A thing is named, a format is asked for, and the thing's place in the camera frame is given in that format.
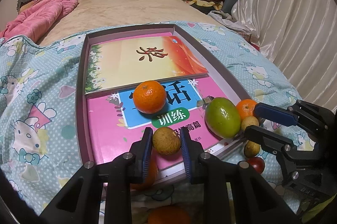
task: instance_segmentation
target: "pink quilt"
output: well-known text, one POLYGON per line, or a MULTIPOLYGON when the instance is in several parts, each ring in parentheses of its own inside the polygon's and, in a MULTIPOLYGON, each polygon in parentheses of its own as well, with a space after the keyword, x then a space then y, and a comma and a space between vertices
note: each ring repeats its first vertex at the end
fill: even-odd
POLYGON ((43 0, 21 12, 14 21, 7 23, 0 32, 3 42, 15 35, 25 35, 37 42, 57 20, 68 15, 77 6, 78 0, 43 0))

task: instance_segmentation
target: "book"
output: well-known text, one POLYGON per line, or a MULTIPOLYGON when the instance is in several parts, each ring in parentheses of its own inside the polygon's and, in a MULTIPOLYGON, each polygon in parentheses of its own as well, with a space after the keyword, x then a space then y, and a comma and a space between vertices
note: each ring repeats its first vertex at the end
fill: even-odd
POLYGON ((144 37, 92 45, 85 94, 135 88, 147 80, 207 76, 207 69, 176 36, 144 37))
MULTIPOLYGON (((214 97, 227 97, 211 76, 162 84, 167 93, 166 107, 159 113, 140 113, 132 100, 133 89, 108 96, 87 99, 88 124, 95 162, 102 164, 129 151, 133 142, 142 138, 146 127, 153 131, 169 126, 176 133, 185 126, 193 140, 213 153, 222 139, 214 135, 205 122, 205 109, 214 97)), ((228 139, 224 145, 236 141, 228 139)), ((154 151, 159 170, 182 162, 181 152, 162 156, 154 151)))

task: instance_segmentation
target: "white curtain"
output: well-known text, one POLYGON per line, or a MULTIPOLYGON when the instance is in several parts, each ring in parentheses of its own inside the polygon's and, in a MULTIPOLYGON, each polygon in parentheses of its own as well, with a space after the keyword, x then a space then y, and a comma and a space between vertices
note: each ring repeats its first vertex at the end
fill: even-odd
POLYGON ((261 53, 306 101, 336 111, 334 0, 238 0, 233 17, 253 30, 261 53))

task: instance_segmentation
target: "mandarin orange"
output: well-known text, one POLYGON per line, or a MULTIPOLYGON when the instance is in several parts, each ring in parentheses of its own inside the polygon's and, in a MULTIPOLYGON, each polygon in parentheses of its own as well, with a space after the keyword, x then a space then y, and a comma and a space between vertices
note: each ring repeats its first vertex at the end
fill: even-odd
POLYGON ((145 181, 142 184, 130 184, 131 189, 145 190, 147 188, 150 188, 152 184, 156 181, 157 174, 158 168, 156 165, 156 161, 154 157, 151 155, 148 176, 146 177, 145 181))
POLYGON ((242 100, 237 105, 236 108, 239 111, 241 120, 244 120, 248 116, 254 115, 254 108, 257 105, 257 102, 254 100, 242 100))
POLYGON ((166 103, 166 91, 160 83, 148 80, 134 90, 134 105, 144 114, 154 114, 160 111, 166 103))
POLYGON ((148 224, 190 224, 188 213, 177 206, 165 206, 151 210, 148 224))

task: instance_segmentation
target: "white flower illustration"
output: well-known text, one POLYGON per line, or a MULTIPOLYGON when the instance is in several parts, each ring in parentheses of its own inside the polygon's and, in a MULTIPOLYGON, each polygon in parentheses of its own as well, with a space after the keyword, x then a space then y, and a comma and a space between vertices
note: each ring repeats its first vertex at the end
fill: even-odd
POLYGON ((113 99, 119 99, 119 94, 116 93, 116 94, 111 94, 110 97, 109 97, 111 100, 113 99))
POLYGON ((188 84, 190 84, 190 85, 192 85, 193 87, 194 86, 196 86, 196 85, 198 85, 198 81, 196 81, 195 79, 193 79, 193 80, 188 80, 188 84))

